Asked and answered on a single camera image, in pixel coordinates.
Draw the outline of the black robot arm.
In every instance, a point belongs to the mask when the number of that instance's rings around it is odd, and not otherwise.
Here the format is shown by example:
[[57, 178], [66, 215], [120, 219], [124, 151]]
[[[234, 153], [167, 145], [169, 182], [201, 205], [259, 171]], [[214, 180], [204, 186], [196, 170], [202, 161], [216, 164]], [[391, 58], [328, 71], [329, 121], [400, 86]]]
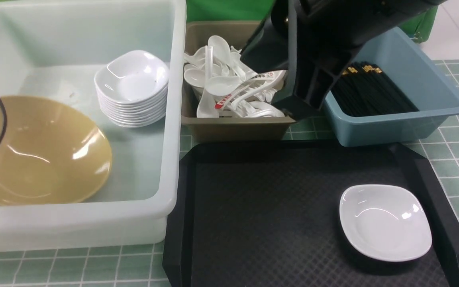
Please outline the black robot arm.
[[273, 106], [299, 121], [319, 110], [364, 44], [440, 0], [276, 0], [240, 60], [257, 73], [286, 70]]

